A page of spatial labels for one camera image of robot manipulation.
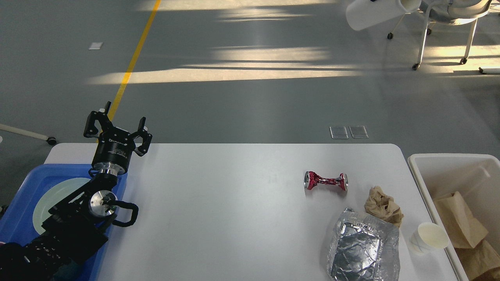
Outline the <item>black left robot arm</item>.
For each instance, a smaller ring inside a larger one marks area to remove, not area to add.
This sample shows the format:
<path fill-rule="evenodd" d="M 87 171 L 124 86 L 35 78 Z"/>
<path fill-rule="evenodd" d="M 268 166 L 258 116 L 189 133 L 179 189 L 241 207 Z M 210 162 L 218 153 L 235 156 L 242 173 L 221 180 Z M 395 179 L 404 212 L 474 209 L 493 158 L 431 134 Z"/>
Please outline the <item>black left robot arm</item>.
<path fill-rule="evenodd" d="M 1 246 L 2 281 L 49 281 L 64 265 L 82 264 L 108 241 L 111 225 L 132 226 L 139 215 L 134 203 L 121 201 L 112 189 L 126 174 L 132 154 L 148 152 L 152 134 L 145 117 L 134 133 L 113 125 L 108 117 L 111 102 L 92 111 L 84 137 L 96 138 L 98 146 L 89 169 L 90 180 L 63 197 L 49 210 L 43 233 L 26 245 L 10 242 Z"/>

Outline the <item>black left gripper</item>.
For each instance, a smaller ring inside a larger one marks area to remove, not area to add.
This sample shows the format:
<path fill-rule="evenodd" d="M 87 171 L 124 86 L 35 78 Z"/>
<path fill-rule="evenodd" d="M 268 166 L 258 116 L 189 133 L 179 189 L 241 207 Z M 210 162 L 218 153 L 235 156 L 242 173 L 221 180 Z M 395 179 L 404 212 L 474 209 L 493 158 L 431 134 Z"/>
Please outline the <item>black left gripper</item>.
<path fill-rule="evenodd" d="M 111 101 L 107 101 L 103 110 L 91 111 L 84 127 L 84 137 L 98 139 L 98 147 L 92 160 L 94 170 L 111 168 L 117 175 L 126 174 L 132 153 L 139 157 L 148 153 L 152 142 L 152 134 L 145 126 L 146 117 L 142 117 L 136 132 L 117 130 L 109 119 L 108 113 Z M 135 140 L 140 138 L 142 143 L 138 146 Z"/>

